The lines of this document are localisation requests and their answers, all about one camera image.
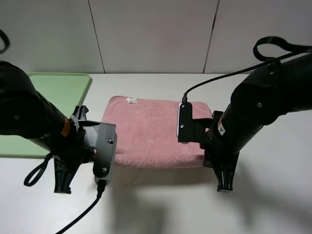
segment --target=white table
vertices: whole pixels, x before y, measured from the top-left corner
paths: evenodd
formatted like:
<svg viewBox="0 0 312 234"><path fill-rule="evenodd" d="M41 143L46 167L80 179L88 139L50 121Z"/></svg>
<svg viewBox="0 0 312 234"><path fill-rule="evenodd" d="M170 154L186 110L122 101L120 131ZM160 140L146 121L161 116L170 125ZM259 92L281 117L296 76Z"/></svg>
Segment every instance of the white table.
<svg viewBox="0 0 312 234"><path fill-rule="evenodd" d="M91 75L84 104L100 121L111 96L180 100L215 75ZM246 75L215 81L189 94L224 111ZM280 117L241 151L234 191L216 192L211 169L116 167L99 204L68 234L310 234L312 233L312 111ZM0 230L54 234L96 197L92 165L82 165L71 195L53 193L52 162L33 187L23 186L38 159L0 158Z"/></svg>

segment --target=green tray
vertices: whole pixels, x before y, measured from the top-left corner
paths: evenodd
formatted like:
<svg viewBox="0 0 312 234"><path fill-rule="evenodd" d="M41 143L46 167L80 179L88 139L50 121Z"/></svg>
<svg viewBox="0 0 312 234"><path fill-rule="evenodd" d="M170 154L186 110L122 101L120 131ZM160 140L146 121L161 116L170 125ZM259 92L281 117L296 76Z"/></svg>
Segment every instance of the green tray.
<svg viewBox="0 0 312 234"><path fill-rule="evenodd" d="M83 73L30 73L35 89L70 117L81 105L92 79ZM48 151L20 136L0 136L0 157L43 158Z"/></svg>

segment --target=black cable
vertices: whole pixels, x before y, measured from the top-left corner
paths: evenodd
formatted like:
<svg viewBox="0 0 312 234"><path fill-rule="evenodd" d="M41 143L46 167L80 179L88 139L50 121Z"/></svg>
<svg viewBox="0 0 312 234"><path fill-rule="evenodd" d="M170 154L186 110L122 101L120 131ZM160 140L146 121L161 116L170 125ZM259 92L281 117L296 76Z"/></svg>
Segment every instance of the black cable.
<svg viewBox="0 0 312 234"><path fill-rule="evenodd" d="M70 224L68 224L66 227L64 227L62 230L58 231L55 234L62 234L64 232L66 232L68 229L73 227L79 220L81 220L87 213L89 213L89 211L95 207L95 205L98 203L99 199L102 197L102 194L105 190L105 186L106 186L106 181L100 179L97 183L97 198L95 199L95 201L81 215L79 215Z"/></svg>
<svg viewBox="0 0 312 234"><path fill-rule="evenodd" d="M0 30L0 38L3 40L3 43L4 43L4 48L0 50L0 54L2 54L4 51L6 51L10 47L10 40L2 30Z"/></svg>
<svg viewBox="0 0 312 234"><path fill-rule="evenodd" d="M45 169L47 168L49 160L52 158L52 156L53 156L53 153L47 154L47 156L44 158L44 161L41 164L39 164L35 169L33 169L28 174L28 176L26 176L26 178L24 180L24 185L25 186L31 187L31 186L35 185L38 182L38 180L41 178L41 176L45 172ZM35 178L31 182L29 182L30 179L35 175L36 172L38 172L38 173L35 176Z"/></svg>
<svg viewBox="0 0 312 234"><path fill-rule="evenodd" d="M280 56L280 57L277 57L277 58L266 57L266 56L261 55L260 52L258 51L258 46L259 45L263 45L263 44L274 44L274 45L277 45L277 46L281 47L282 49L284 49L286 51L290 51L291 53L288 53L286 55L283 55L283 56ZM187 102L187 94L190 91L192 91L193 89L195 89L195 88L197 88L199 86L202 86L204 84L210 83L210 82L215 81L215 80L223 79L223 78L226 78L226 77L235 76L235 75L238 75L238 74L241 74L241 73L244 73L244 72L248 72L248 71L257 69L259 67L263 67L265 65L269 65L269 64L271 64L273 62L279 62L279 61L281 61L283 59L287 59L287 58L290 58L292 56L299 55L301 53L311 53L311 52L312 52L312 46L290 44L287 41L285 41L284 39L279 38L279 37L265 37L265 38L261 38L260 40L257 41L255 46L253 47L253 54L254 54L254 56L258 60L264 61L263 63L260 63L258 65L255 65L255 66L252 66L252 67L249 67L249 68L237 71L237 72L233 72L233 73L230 73L230 74L222 75L222 76L215 77L215 78L206 80L204 82L201 82L201 83L199 83L199 84L189 88L184 93L183 98L182 98L182 102Z"/></svg>

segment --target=pink towel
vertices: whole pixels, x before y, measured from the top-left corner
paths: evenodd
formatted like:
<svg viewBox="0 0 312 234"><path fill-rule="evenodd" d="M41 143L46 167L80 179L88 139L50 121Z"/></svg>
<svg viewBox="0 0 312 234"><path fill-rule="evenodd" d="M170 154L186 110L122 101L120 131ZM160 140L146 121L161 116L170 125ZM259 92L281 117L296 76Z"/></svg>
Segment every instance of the pink towel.
<svg viewBox="0 0 312 234"><path fill-rule="evenodd" d="M193 102L193 118L211 117L203 102ZM183 145L176 137L178 101L115 96L106 107L102 122L116 124L118 135L115 164L149 168L201 167L204 151L198 143Z"/></svg>

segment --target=white wall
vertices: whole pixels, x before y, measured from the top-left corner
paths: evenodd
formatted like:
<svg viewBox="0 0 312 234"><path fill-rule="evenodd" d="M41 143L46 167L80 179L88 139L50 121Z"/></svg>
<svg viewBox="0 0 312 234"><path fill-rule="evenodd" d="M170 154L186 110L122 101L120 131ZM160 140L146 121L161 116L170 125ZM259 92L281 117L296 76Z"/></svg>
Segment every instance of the white wall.
<svg viewBox="0 0 312 234"><path fill-rule="evenodd" d="M0 60L26 72L202 73L217 2L90 0L98 47L88 0L2 0L11 48ZM205 72L259 63L252 48L261 37L312 44L311 9L311 0L220 0Z"/></svg>
<svg viewBox="0 0 312 234"><path fill-rule="evenodd" d="M1 0L0 29L11 40L0 60L26 72L103 73L87 0Z"/></svg>
<svg viewBox="0 0 312 234"><path fill-rule="evenodd" d="M202 73L217 0L90 0L108 73Z"/></svg>
<svg viewBox="0 0 312 234"><path fill-rule="evenodd" d="M221 0L205 73L229 73L260 63L253 47L262 37L311 45L311 9L311 0ZM287 53L273 45L259 50L273 57Z"/></svg>

